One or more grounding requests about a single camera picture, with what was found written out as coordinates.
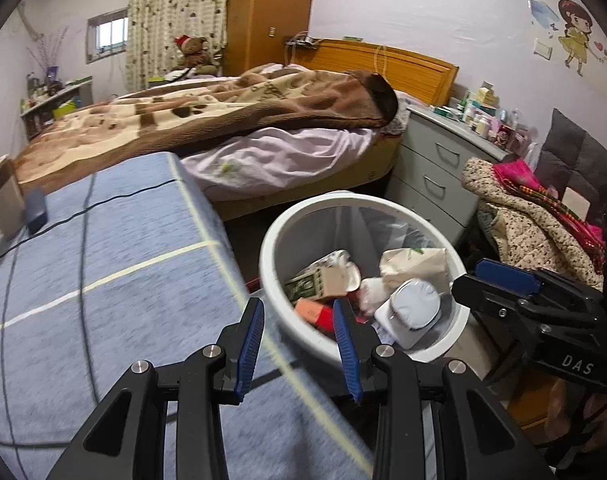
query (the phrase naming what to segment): curtain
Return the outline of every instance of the curtain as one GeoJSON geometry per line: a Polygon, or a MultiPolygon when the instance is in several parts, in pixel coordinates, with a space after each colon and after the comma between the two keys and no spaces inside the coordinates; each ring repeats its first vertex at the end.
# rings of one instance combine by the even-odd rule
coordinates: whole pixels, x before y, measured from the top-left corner
{"type": "Polygon", "coordinates": [[[174,38],[204,37],[215,59],[226,46],[226,0],[130,0],[126,79],[130,91],[173,69],[181,53],[174,38]]]}

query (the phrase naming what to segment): teddy bear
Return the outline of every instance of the teddy bear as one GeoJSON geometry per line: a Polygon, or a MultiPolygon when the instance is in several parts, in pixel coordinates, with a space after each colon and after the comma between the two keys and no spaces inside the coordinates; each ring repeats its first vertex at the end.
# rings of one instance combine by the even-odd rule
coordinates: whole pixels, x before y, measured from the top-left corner
{"type": "Polygon", "coordinates": [[[175,43],[179,47],[181,54],[183,54],[175,70],[211,66],[212,61],[204,45],[205,42],[206,38],[191,38],[186,34],[180,38],[175,38],[175,43]]]}

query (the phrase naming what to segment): window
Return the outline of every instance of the window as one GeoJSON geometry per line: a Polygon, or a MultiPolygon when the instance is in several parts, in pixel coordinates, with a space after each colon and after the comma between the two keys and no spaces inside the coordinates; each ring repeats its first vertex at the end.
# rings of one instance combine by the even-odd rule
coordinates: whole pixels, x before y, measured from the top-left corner
{"type": "Polygon", "coordinates": [[[88,20],[86,62],[125,52],[128,42],[127,9],[116,10],[88,20]]]}

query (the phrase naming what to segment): white trash bin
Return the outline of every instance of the white trash bin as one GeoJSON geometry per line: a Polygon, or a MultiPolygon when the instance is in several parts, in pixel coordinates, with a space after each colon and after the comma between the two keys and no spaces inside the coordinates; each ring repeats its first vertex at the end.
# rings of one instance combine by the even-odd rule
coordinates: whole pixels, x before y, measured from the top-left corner
{"type": "MultiPolygon", "coordinates": [[[[337,344],[306,323],[288,301],[282,283],[311,262],[345,249],[362,277],[379,276],[381,254],[401,247],[443,247],[449,279],[465,267],[448,240],[429,222],[394,202],[352,192],[333,192],[303,200],[283,212],[261,245],[260,277],[280,325],[306,351],[341,367],[337,344]]],[[[442,317],[407,353],[430,362],[448,352],[461,335],[469,309],[442,302],[442,317]]]]}

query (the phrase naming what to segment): cartoon girl decal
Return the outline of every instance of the cartoon girl decal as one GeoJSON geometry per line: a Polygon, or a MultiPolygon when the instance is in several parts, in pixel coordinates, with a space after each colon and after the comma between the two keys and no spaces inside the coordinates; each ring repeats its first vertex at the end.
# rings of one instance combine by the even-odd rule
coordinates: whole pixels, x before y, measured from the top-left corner
{"type": "Polygon", "coordinates": [[[559,1],[559,12],[566,22],[566,35],[559,37],[561,45],[570,55],[566,60],[566,66],[570,68],[570,62],[577,58],[579,67],[577,73],[583,77],[581,67],[587,62],[587,52],[602,61],[590,48],[590,33],[592,32],[592,18],[587,10],[571,0],[559,1]]]}

